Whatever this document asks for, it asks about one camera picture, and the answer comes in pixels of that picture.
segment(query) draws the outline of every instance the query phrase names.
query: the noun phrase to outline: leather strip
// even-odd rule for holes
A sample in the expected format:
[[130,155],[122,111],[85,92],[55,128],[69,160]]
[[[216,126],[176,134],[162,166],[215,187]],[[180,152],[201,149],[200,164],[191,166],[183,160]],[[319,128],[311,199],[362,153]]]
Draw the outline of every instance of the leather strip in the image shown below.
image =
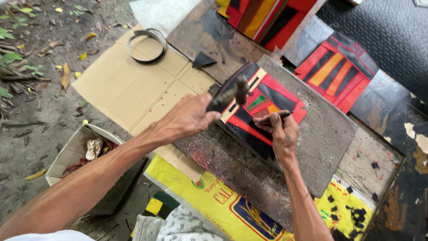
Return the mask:
[[[155,33],[150,32],[149,30],[157,31],[163,37],[163,39],[160,38]],[[153,39],[157,40],[162,45],[162,52],[158,56],[156,56],[155,58],[153,58],[151,60],[140,60],[140,59],[137,59],[136,57],[132,56],[132,53],[131,53],[131,41],[133,39],[135,39],[136,37],[139,37],[139,36],[149,36],[150,38],[153,38]],[[131,57],[135,61],[137,61],[138,63],[143,63],[143,64],[150,64],[150,63],[154,63],[156,61],[161,60],[165,56],[167,47],[168,47],[168,43],[167,43],[165,37],[163,36],[163,34],[159,30],[154,29],[154,28],[148,28],[146,30],[136,30],[136,31],[134,31],[134,36],[132,36],[128,40],[128,52],[129,52],[129,54],[131,55]]]

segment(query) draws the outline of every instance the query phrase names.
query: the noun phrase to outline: red and black leather panel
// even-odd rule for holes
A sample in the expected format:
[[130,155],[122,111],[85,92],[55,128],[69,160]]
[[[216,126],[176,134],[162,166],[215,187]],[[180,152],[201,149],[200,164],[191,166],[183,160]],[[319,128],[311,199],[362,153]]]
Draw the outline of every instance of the red and black leather panel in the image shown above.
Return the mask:
[[360,44],[333,33],[294,74],[347,113],[378,70]]

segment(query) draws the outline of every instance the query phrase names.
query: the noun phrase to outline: yellow leather stripe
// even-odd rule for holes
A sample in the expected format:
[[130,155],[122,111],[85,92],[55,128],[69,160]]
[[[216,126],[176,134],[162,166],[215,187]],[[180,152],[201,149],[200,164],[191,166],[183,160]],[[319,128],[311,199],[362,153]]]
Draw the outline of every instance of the yellow leather stripe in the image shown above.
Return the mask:
[[244,35],[253,38],[254,34],[257,32],[260,25],[265,20],[266,16],[270,12],[270,9],[274,5],[276,0],[264,0],[262,4],[260,5],[259,9],[257,10],[256,14],[254,15],[253,19],[251,20],[250,24],[247,26]]
[[345,78],[346,74],[348,73],[349,69],[351,69],[351,67],[352,67],[352,64],[350,62],[346,61],[345,64],[342,66],[342,68],[337,73],[337,75],[334,77],[330,86],[328,87],[327,94],[334,96],[334,94],[337,91],[337,88],[339,88],[340,83],[342,83],[343,78]]
[[322,66],[322,68],[309,80],[309,83],[318,87],[330,72],[336,67],[337,63],[343,59],[343,55],[335,53],[330,60]]

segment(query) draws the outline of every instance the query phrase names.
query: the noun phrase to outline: stitching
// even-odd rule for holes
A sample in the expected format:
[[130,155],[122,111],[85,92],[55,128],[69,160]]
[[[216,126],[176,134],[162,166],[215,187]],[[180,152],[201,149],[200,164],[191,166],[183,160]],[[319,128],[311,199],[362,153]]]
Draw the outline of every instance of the stitching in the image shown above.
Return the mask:
[[230,83],[230,81],[232,81],[233,79],[235,79],[235,77],[239,74],[239,73],[241,73],[245,68],[247,68],[250,64],[252,64],[253,62],[251,61],[251,62],[248,62],[246,65],[244,65],[243,67],[241,67],[230,79],[229,79],[229,81],[227,81],[227,83],[224,85],[224,87],[223,87],[223,89],[220,91],[220,93],[218,94],[218,96],[220,96],[222,93],[223,93],[223,91],[224,91],[224,89],[226,89],[226,87],[229,85],[229,83]]

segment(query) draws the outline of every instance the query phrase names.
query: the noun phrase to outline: rubber mat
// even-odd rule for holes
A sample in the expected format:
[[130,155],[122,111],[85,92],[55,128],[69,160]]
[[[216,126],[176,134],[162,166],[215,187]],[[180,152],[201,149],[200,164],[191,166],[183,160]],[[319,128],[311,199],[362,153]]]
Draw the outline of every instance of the rubber mat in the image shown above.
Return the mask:
[[428,102],[428,8],[412,0],[328,0],[317,16],[358,41],[393,79]]

